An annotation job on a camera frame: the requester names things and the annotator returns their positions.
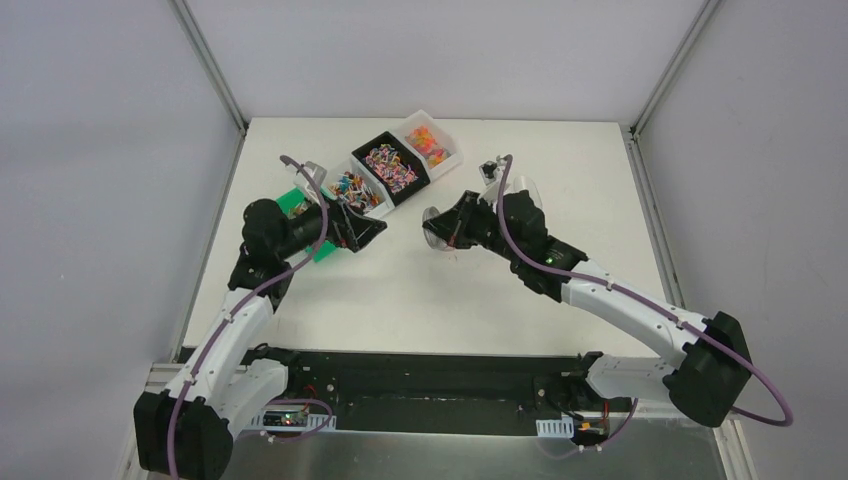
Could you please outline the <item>clear plastic scoop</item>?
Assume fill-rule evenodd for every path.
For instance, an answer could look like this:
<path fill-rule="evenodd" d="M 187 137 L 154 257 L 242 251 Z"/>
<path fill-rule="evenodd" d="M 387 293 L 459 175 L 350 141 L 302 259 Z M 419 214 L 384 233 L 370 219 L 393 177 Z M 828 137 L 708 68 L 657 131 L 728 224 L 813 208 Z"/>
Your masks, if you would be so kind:
<path fill-rule="evenodd" d="M 540 210 L 543 209 L 543 202 L 539 194 L 538 188 L 531 178 L 524 175 L 519 175 L 515 177 L 511 181 L 509 192 L 511 194 L 526 193 L 536 208 Z"/>

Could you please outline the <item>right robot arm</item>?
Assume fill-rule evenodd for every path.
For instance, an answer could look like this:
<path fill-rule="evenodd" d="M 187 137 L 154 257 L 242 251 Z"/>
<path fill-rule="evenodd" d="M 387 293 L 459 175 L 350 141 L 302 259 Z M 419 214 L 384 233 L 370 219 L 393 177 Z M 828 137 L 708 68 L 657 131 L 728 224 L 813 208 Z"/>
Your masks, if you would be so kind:
<path fill-rule="evenodd" d="M 605 398 L 668 401 L 702 426 L 720 426 L 751 377 L 740 322 L 725 312 L 711 318 L 689 312 L 614 282 L 586 253 L 548 232 L 529 193 L 504 200 L 500 218 L 493 203 L 467 191 L 444 212 L 425 211 L 425 235 L 438 246 L 479 246 L 506 259 L 531 291 L 595 315 L 657 355 L 594 357 L 567 384 L 572 404 L 590 410 Z"/>

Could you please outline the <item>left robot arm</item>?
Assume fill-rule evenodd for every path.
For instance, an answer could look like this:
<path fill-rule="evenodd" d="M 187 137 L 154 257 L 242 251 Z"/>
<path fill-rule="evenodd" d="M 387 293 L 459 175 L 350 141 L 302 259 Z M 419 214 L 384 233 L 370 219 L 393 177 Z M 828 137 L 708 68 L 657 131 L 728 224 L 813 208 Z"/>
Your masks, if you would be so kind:
<path fill-rule="evenodd" d="M 239 256 L 210 329 L 162 391 L 144 392 L 134 405 L 141 468 L 174 479 L 220 478 L 260 410 L 304 394 L 303 375 L 276 360 L 255 360 L 244 374 L 236 372 L 289 289 L 297 270 L 291 258 L 326 242 L 358 252 L 387 227 L 327 196 L 293 218 L 272 199 L 249 204 Z"/>

